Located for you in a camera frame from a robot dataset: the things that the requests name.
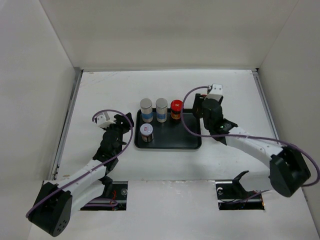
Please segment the small dark spice jar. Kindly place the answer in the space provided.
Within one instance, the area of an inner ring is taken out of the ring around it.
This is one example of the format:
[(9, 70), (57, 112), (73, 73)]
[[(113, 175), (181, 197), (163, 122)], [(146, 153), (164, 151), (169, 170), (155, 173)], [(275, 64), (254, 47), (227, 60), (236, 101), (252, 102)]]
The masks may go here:
[(144, 142), (150, 143), (154, 139), (154, 129), (149, 123), (144, 123), (140, 126), (140, 135)]

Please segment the red lid chili jar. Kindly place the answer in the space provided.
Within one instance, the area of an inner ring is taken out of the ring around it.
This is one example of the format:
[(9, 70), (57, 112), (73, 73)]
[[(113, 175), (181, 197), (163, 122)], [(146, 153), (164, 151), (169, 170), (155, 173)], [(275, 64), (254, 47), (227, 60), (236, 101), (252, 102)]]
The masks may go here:
[(182, 106), (183, 102), (179, 99), (173, 100), (170, 104), (170, 117), (175, 123), (179, 123), (181, 121)]

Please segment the blue label sago bottle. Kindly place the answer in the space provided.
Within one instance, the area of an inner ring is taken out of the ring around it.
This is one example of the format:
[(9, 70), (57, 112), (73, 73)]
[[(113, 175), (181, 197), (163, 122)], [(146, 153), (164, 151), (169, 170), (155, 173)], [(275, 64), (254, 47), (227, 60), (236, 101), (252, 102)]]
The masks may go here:
[(140, 101), (140, 111), (142, 120), (145, 123), (151, 123), (153, 121), (153, 105), (149, 98), (143, 98)]
[(168, 118), (168, 101), (165, 98), (156, 100), (156, 119), (159, 123), (164, 123)]

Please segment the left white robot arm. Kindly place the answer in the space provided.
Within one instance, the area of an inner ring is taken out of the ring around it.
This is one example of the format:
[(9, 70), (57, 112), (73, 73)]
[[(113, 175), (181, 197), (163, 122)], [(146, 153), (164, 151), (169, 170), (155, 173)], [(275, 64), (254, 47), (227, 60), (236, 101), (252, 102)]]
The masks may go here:
[(118, 157), (128, 148), (123, 141), (126, 133), (134, 132), (132, 114), (114, 110), (114, 120), (109, 119), (110, 110), (94, 114), (92, 122), (104, 130), (102, 141), (93, 158), (79, 171), (66, 179), (42, 185), (33, 207), (26, 218), (52, 237), (60, 235), (68, 225), (72, 214), (90, 201), (112, 195), (112, 180), (108, 174), (118, 163)]

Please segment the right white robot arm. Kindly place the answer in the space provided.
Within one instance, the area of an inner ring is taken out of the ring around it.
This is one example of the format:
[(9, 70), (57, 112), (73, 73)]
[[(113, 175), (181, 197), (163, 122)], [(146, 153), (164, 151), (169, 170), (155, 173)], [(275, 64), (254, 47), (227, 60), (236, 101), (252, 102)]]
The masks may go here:
[(197, 93), (193, 103), (193, 115), (202, 118), (210, 136), (259, 160), (269, 168), (266, 188), (274, 189), (284, 197), (291, 197), (311, 177), (302, 154), (293, 147), (274, 144), (270, 140), (253, 139), (236, 123), (223, 116), (219, 100)]

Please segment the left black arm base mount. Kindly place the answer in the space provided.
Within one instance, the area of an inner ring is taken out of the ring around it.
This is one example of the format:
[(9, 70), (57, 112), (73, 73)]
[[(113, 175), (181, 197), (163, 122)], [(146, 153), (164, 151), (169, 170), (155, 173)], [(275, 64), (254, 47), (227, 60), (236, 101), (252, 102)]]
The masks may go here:
[(127, 209), (128, 181), (113, 181), (109, 176), (101, 179), (102, 194), (91, 200), (81, 211), (125, 211)]

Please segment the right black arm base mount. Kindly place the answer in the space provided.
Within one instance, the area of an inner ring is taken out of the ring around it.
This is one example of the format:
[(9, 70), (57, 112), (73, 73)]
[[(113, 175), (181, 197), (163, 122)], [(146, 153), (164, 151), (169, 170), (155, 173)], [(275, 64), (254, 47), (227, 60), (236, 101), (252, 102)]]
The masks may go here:
[(243, 171), (233, 179), (215, 181), (220, 211), (265, 210), (261, 190), (247, 191), (240, 183), (248, 172)]

